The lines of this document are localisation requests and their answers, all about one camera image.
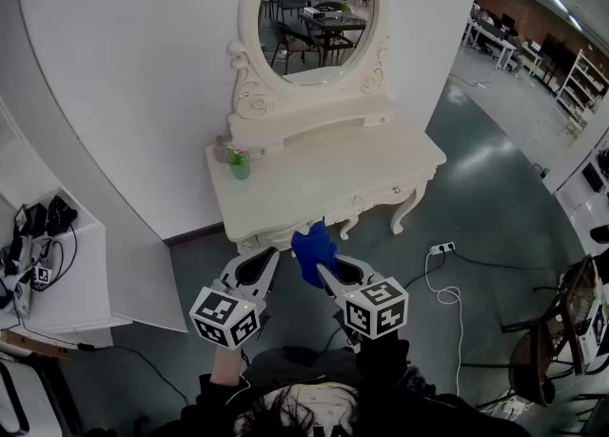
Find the teal vase with flowers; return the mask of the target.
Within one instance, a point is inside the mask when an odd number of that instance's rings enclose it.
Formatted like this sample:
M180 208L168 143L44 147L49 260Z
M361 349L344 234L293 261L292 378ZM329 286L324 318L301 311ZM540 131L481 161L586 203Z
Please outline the teal vase with flowers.
M223 135L217 135L213 146L214 157L220 164L227 164L235 178L245 180L249 176L249 154L238 149Z

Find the black electronic box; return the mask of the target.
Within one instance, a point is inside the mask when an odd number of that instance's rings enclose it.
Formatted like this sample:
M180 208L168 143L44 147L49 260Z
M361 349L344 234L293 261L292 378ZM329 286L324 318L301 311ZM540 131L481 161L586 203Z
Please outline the black electronic box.
M67 232L78 218L78 211L68 205L59 195L49 202L46 232L49 237L55 237Z

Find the white work desk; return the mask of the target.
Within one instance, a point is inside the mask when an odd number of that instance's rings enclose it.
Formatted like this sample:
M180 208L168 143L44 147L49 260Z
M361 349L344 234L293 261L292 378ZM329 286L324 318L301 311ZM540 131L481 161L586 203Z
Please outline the white work desk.
M609 129L555 196L584 252L605 252L609 248Z

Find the person's black jacket torso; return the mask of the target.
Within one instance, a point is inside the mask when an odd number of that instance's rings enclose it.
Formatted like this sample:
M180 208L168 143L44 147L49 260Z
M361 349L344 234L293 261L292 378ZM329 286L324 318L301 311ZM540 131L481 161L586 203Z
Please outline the person's black jacket torso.
M531 437L455 394L439 393L410 363L400 384L367 394L349 348L268 349L242 369L238 387L199 378L178 420L150 437Z

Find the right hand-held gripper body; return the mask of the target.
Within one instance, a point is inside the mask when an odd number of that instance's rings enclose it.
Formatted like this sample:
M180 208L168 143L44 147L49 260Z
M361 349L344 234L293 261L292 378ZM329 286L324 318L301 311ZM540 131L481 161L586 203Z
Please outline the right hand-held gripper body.
M408 293L393 277L345 293L342 302L344 324L370 340L395 332L407 322Z

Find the row of office desks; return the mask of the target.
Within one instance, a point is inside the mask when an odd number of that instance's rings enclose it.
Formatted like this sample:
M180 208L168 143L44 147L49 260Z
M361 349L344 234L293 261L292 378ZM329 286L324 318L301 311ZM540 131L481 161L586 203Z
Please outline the row of office desks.
M491 42L501 50L495 64L495 69L506 70L510 60L514 57L517 47L505 37L503 31L491 26L488 22L478 21L469 16L462 44L475 48L482 36L485 39L485 43Z

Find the blue cloth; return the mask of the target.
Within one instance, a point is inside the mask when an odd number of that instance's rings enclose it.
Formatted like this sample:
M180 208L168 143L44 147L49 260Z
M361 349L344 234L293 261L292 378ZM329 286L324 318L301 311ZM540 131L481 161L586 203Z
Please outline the blue cloth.
M315 288L324 287L318 274L318 264L333 272L338 270L337 247L330 239L324 220L313 224L307 234L295 231L291 238L291 249L299 262L303 279Z

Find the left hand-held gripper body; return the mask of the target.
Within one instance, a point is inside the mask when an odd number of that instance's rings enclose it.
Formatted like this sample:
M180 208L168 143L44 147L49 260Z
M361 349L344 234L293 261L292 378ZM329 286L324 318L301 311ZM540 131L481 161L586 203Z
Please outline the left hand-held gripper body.
M200 337L235 350L265 326L265 298L266 281L246 285L224 276L201 289L189 317Z

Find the white carved oval mirror unit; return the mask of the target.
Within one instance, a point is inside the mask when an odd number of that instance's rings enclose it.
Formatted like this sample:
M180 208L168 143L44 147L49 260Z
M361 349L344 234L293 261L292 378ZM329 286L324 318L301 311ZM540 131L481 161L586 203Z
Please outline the white carved oval mirror unit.
M285 139L342 121L388 122L395 111L386 93L389 0L373 0L362 43L340 67L310 70L310 85L287 81L265 60L258 33L260 0L240 0L239 37L227 48L237 71L227 117L239 149L269 154Z

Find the white dressing table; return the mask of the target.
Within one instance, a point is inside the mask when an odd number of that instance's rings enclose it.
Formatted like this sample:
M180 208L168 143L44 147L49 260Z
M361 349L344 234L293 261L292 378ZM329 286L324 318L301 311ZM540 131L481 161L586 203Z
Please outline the white dressing table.
M245 253L287 250L294 232L318 221L341 225L347 240L360 215L381 205L396 206L390 229L398 235L446 156L398 116L375 127L343 123L304 134L251 161L246 179L218 162L212 148L206 159L226 236Z

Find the black framed display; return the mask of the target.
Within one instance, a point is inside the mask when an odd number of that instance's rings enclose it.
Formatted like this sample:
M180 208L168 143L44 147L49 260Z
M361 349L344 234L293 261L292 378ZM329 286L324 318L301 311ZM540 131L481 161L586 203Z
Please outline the black framed display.
M28 232L30 223L29 210L22 205L13 218L13 236L21 236Z

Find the gray spare gripper device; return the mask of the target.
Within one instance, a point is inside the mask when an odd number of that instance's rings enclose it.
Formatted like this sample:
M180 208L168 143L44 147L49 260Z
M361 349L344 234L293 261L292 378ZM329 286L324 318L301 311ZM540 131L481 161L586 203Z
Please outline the gray spare gripper device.
M46 288L50 283L50 244L50 239L36 242L28 235L16 237L10 247L7 267L15 269L12 291L15 310L20 317L29 317L31 291Z

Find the white side desk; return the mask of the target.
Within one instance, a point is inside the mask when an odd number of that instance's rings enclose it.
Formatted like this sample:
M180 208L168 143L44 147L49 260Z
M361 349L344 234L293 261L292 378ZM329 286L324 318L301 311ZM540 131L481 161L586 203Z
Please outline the white side desk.
M118 320L108 295L106 229L63 189L40 198L39 203L48 207L56 196L77 211L72 227L49 250L52 273L62 277L50 288L31 293L28 316L17 316L14 308L0 311L0 329L66 349L79 344L109 346L109 329Z

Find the person's left forearm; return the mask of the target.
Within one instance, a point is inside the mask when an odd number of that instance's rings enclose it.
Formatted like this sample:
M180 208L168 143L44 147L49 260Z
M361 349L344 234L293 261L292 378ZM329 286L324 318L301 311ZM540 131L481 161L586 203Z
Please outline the person's left forearm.
M216 347L210 383L223 387L238 387L241 384L244 363L239 349Z

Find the white shelf rack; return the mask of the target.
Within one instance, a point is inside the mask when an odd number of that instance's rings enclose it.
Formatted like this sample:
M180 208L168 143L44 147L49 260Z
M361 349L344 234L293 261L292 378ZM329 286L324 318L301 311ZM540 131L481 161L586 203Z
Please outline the white shelf rack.
M596 117L609 79L580 50L555 95L555 105L566 119L566 130L577 139Z

